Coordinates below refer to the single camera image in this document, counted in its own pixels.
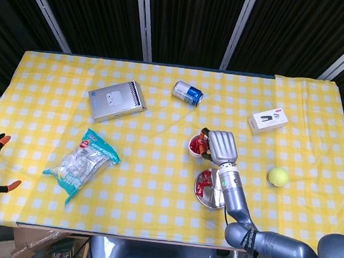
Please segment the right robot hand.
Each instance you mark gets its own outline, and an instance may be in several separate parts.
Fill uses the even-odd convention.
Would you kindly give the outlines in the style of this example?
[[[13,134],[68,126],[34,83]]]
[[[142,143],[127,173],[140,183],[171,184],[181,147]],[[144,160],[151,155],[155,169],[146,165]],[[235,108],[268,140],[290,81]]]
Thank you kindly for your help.
[[[203,159],[212,161],[217,166],[236,164],[238,154],[232,132],[202,128],[199,139],[198,151]]]

